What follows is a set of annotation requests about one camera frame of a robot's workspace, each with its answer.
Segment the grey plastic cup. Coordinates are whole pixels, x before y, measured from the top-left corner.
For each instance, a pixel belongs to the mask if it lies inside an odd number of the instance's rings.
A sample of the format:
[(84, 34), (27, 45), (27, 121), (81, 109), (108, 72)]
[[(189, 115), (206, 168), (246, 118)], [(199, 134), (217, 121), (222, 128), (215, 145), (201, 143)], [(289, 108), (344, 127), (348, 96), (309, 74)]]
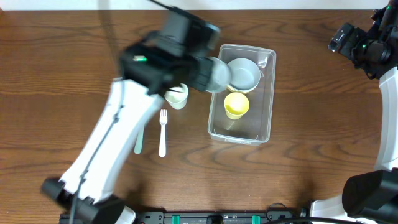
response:
[(226, 63), (218, 58), (210, 57), (213, 62), (210, 81), (205, 90), (210, 93), (221, 93), (227, 89), (231, 81), (231, 72)]

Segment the white plastic bowl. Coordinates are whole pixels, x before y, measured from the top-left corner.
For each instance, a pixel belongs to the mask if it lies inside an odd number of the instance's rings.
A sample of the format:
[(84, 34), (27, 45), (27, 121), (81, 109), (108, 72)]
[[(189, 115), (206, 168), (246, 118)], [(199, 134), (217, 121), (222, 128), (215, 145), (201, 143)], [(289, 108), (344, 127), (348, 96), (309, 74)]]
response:
[(255, 83), (252, 83), (251, 85), (238, 85), (238, 86), (228, 84), (227, 89), (231, 92), (238, 92), (238, 93), (242, 93), (245, 95), (245, 94), (253, 91), (254, 89), (256, 89), (257, 86), (258, 86), (258, 84), (255, 84)]

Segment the grey plastic bowl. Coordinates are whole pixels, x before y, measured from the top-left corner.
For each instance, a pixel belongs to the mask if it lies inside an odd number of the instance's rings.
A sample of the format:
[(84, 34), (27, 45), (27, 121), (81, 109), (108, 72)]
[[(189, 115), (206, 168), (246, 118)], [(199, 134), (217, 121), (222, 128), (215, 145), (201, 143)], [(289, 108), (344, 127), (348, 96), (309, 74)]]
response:
[(261, 71), (256, 63), (246, 58), (237, 58), (228, 67), (231, 71), (229, 85), (234, 89), (249, 92), (258, 86), (261, 79)]

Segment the yellow plastic cup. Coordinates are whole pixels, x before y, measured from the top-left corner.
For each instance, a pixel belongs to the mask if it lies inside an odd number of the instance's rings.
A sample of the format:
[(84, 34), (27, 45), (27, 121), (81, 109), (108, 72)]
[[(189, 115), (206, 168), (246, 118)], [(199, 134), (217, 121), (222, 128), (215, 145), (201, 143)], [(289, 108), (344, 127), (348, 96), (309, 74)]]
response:
[(245, 115), (250, 107), (248, 98), (238, 92), (230, 93), (224, 99), (224, 108), (229, 119), (237, 120)]

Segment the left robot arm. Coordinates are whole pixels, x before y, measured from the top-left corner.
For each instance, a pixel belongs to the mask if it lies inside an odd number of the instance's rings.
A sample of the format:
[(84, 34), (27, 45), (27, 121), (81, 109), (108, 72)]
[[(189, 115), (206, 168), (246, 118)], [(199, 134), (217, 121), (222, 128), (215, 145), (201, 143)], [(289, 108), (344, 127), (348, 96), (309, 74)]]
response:
[(41, 191), (69, 212), (61, 223), (134, 223), (135, 211), (114, 195), (114, 186), (139, 131), (173, 87), (208, 88), (208, 53), (219, 28), (177, 7), (167, 10), (163, 28), (117, 54), (119, 76), (83, 150), (61, 177), (42, 184)]

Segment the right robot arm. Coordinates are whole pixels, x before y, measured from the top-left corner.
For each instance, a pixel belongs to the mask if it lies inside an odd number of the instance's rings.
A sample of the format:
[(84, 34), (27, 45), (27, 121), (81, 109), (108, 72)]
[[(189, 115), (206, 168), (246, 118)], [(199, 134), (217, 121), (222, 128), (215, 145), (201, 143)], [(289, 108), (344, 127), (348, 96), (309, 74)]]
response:
[(379, 80), (382, 129), (374, 170), (350, 177), (341, 195), (312, 202), (308, 223), (397, 223), (397, 0), (371, 19), (368, 31), (343, 24), (328, 48)]

